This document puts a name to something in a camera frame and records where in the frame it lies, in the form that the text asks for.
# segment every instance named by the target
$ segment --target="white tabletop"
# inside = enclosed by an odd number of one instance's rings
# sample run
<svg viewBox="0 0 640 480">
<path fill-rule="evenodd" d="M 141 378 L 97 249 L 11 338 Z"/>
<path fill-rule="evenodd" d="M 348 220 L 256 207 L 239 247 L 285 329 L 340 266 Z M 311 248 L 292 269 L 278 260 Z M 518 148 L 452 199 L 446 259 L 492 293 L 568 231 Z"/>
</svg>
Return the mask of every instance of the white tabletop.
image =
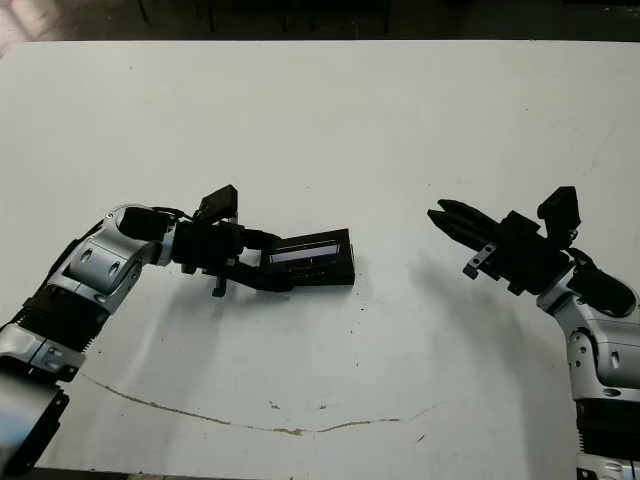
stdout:
<svg viewBox="0 0 640 480">
<path fill-rule="evenodd" d="M 211 298 L 143 278 L 65 390 L 41 466 L 232 478 L 566 479 L 564 340 L 529 295 L 461 273 L 439 198 L 535 218 L 576 185 L 577 245 L 640 284 L 640 46 L 29 44 L 0 62 L 0 314 L 125 203 L 349 227 L 356 283 Z"/>
</svg>

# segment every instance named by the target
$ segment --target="small display screen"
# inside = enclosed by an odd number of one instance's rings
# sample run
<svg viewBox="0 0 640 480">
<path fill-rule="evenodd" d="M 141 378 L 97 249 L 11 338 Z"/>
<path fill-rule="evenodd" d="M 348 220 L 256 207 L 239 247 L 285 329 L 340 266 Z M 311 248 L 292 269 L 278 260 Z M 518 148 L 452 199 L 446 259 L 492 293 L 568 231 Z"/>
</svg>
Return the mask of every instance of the small display screen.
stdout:
<svg viewBox="0 0 640 480">
<path fill-rule="evenodd" d="M 290 262 L 292 260 L 302 260 L 322 255 L 335 255 L 340 251 L 340 245 L 323 245 L 321 247 L 306 248 L 302 250 L 292 250 L 289 252 L 275 253 L 269 256 L 271 263 Z"/>
</svg>

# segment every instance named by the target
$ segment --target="dark floor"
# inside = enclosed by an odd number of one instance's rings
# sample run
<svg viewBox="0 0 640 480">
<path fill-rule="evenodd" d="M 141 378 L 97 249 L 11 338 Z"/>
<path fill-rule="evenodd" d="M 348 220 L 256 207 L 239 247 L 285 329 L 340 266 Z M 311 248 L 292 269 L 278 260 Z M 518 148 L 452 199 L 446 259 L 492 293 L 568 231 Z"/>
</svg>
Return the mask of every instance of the dark floor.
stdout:
<svg viewBox="0 0 640 480">
<path fill-rule="evenodd" d="M 626 3 L 628 5 L 563 0 L 0 0 L 0 56 L 12 45 L 31 40 L 639 41 L 639 0 L 626 0 Z"/>
</svg>

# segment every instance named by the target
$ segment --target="stain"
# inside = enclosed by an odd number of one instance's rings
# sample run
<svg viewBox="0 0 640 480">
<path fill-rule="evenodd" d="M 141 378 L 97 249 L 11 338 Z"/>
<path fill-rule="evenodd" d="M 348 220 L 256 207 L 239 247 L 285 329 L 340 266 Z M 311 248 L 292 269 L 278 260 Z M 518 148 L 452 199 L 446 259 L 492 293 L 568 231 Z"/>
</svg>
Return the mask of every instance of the stain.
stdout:
<svg viewBox="0 0 640 480">
<path fill-rule="evenodd" d="M 301 428 L 294 428 L 292 430 L 289 430 L 288 428 L 272 428 L 271 431 L 277 432 L 277 433 L 286 433 L 287 435 L 295 435 L 296 437 L 301 437 L 302 435 L 304 435 L 304 432 L 306 432 L 307 430 L 302 430 Z"/>
<path fill-rule="evenodd" d="M 143 406 L 147 406 L 147 407 L 151 407 L 151 408 L 155 408 L 158 410 L 162 410 L 165 412 L 169 412 L 169 413 L 175 413 L 177 415 L 183 415 L 185 417 L 191 417 L 191 418 L 195 418 L 198 420 L 204 420 L 206 422 L 210 422 L 210 423 L 215 423 L 218 425 L 225 425 L 225 426 L 229 426 L 229 427 L 235 427 L 235 428 L 244 428 L 246 430 L 256 430 L 256 431 L 260 431 L 260 432 L 274 432 L 274 433 L 282 433 L 284 435 L 292 435 L 295 437 L 302 437 L 305 433 L 329 433 L 329 432 L 334 432 L 336 430 L 342 430 L 345 428 L 353 428 L 353 427 L 358 427 L 358 426 L 362 426 L 362 425 L 373 425 L 375 423 L 393 423 L 393 422 L 412 422 L 420 417 L 422 417 L 423 415 L 426 415 L 428 412 L 430 412 L 431 410 L 434 410 L 442 405 L 446 405 L 449 402 L 447 401 L 442 401 L 442 402 L 438 402 L 434 405 L 431 405 L 421 411 L 419 411 L 418 413 L 416 413 L 415 415 L 411 416 L 411 417 L 407 417 L 407 418 L 379 418 L 379 419 L 374 419 L 374 420 L 352 420 L 352 421 L 348 421 L 348 422 L 344 422 L 344 423 L 340 423 L 338 425 L 333 425 L 331 427 L 326 427 L 323 428 L 321 430 L 314 430 L 314 429 L 310 429 L 310 428 L 285 428 L 285 427 L 278 427 L 278 428 L 267 428 L 267 427 L 260 427 L 260 426 L 256 426 L 256 425 L 248 425 L 248 424 L 243 424 L 243 423 L 234 423 L 228 420 L 222 420 L 220 418 L 216 418 L 216 417 L 210 417 L 208 415 L 202 415 L 200 413 L 195 413 L 195 412 L 188 412 L 186 410 L 180 410 L 179 408 L 172 408 L 172 407 L 168 407 L 166 405 L 161 405 L 159 403 L 156 402 L 151 402 L 151 401 L 147 401 L 147 400 L 142 400 L 141 398 L 137 398 L 134 397 L 132 395 L 127 395 L 126 393 L 122 393 L 119 392 L 118 390 L 116 390 L 115 388 L 110 387 L 109 385 L 105 385 L 104 383 L 100 383 L 97 380 L 95 380 L 94 378 L 80 372 L 80 376 L 84 379 L 86 379 L 87 381 L 93 383 L 94 385 L 106 390 L 109 393 L 112 393 L 113 395 L 116 395 L 120 398 L 123 398 L 125 400 L 128 400 L 132 403 L 136 403 L 138 405 L 143 405 Z"/>
<path fill-rule="evenodd" d="M 349 427 L 357 427 L 358 425 L 371 425 L 372 423 L 384 423 L 384 422 L 400 422 L 400 418 L 379 418 L 377 420 L 356 420 L 354 422 L 345 422 L 339 425 L 334 425 L 333 427 L 324 428 L 322 430 L 318 430 L 317 433 L 327 433 L 332 432 L 334 430 L 338 430 L 340 428 L 349 428 Z"/>
</svg>

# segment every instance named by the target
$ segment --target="rectangular device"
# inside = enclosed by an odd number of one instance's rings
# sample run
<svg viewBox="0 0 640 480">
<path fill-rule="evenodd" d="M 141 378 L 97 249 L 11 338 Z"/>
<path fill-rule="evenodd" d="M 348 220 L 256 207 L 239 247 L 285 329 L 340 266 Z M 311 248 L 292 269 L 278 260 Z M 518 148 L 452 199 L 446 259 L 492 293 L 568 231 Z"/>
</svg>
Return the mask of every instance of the rectangular device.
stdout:
<svg viewBox="0 0 640 480">
<path fill-rule="evenodd" d="M 349 230 L 283 238 L 262 251 L 260 266 L 286 273 L 294 285 L 353 285 L 355 272 Z"/>
</svg>

